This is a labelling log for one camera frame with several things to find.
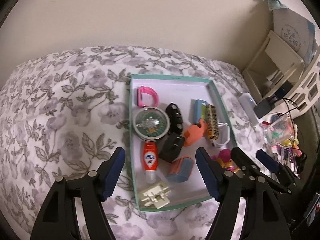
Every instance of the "white wall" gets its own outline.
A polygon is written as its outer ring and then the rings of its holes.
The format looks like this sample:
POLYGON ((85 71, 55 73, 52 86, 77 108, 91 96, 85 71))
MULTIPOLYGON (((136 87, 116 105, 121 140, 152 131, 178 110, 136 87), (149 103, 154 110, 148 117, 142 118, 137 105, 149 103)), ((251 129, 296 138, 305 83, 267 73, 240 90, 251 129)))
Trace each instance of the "white wall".
MULTIPOLYGON (((281 0, 310 21, 300 0, 281 0)), ((32 58, 97 45, 180 50, 242 69, 272 26, 261 0, 19 0, 0 28, 0 86, 32 58)))

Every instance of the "round tin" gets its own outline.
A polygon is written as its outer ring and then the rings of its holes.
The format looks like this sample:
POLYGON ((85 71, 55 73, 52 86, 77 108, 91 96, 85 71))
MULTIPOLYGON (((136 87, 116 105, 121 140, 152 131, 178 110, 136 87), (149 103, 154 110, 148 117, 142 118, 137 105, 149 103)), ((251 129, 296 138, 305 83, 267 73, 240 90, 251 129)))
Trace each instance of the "round tin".
POLYGON ((148 106, 140 109, 133 116, 132 125, 140 139, 153 142, 168 133, 170 119, 163 110, 148 106))

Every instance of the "floral bedsheet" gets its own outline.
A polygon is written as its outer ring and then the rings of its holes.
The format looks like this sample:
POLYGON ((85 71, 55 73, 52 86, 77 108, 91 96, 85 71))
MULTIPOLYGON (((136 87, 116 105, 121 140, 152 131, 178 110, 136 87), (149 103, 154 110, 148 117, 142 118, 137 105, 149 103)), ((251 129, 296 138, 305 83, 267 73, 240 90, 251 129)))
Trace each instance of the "floral bedsheet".
MULTIPOLYGON (((131 46, 67 50, 30 60, 16 67, 0 92, 0 208, 14 219, 13 230, 21 227, 28 233, 22 240, 29 239, 55 177, 79 178, 108 160, 117 146, 126 150, 127 163, 112 197, 103 203, 116 239, 205 238, 218 208, 214 199, 169 212, 136 209, 128 120, 134 73, 212 79, 239 147, 255 160, 256 150, 264 146, 261 128, 250 125, 229 85, 247 92, 238 69, 230 64, 131 46)), ((79 199, 76 205, 82 238, 88 240, 79 199)), ((233 239, 239 238, 244 209, 241 201, 233 239)))

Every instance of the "orange whistle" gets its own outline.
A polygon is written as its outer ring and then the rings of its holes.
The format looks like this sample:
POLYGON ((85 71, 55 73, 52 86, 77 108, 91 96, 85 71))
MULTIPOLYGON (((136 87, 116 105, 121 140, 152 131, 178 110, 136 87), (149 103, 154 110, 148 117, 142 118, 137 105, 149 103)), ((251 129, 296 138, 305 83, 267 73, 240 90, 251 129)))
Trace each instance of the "orange whistle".
POLYGON ((200 119, 199 124, 200 127, 193 124, 185 131, 184 136, 186 140, 184 141, 183 146, 193 145, 197 140, 204 136, 207 130, 207 123, 203 119, 200 119))

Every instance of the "black cable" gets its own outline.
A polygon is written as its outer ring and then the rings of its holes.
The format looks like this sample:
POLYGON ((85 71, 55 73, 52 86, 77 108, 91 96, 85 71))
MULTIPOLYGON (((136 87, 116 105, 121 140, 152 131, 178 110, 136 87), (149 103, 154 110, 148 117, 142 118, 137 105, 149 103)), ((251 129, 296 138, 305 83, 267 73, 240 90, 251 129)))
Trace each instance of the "black cable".
POLYGON ((283 99, 283 101, 285 102, 285 104, 287 105, 287 108, 288 108, 288 112, 289 112, 289 115, 290 115, 290 119, 291 119, 291 124, 292 124, 292 129, 293 129, 293 140, 291 140, 291 151, 292 151, 292 148, 293 148, 293 144, 294 144, 294 139, 295 139, 295 130, 294 130, 294 123, 293 123, 293 119, 292 119, 292 115, 291 115, 291 111, 293 110, 293 109, 291 109, 290 110, 290 108, 289 108, 289 105, 288 105, 288 103, 287 103, 287 98, 282 98, 283 99))
POLYGON ((278 116, 283 116, 284 115, 283 113, 279 113, 279 112, 273 112, 271 114, 277 114, 278 116))
POLYGON ((296 107, 298 107, 298 104, 297 104, 295 101, 293 101, 293 100, 291 100, 291 99, 289 99, 289 98, 281 98, 281 99, 283 99, 283 100, 288 100, 289 102, 294 103, 294 104, 296 105, 296 107))

